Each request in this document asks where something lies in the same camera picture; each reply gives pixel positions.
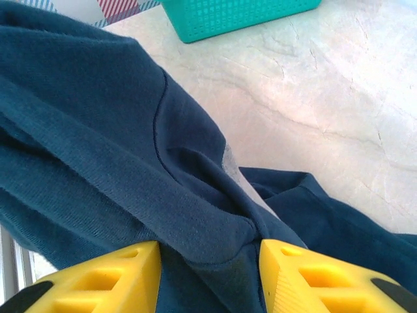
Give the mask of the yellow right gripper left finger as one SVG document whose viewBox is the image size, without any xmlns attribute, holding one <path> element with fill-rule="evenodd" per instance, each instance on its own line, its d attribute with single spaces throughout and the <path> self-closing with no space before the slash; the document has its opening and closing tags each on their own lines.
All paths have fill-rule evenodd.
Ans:
<svg viewBox="0 0 417 313">
<path fill-rule="evenodd" d="M 134 244 L 37 280 L 2 312 L 155 312 L 162 263 L 156 241 Z"/>
</svg>

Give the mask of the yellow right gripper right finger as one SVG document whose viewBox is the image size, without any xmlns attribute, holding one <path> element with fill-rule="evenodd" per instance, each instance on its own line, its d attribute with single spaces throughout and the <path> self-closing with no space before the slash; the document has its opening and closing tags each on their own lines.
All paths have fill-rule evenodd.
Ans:
<svg viewBox="0 0 417 313">
<path fill-rule="evenodd" d="M 382 273 L 264 239 L 259 272 L 267 312 L 415 312 L 416 296 Z"/>
</svg>

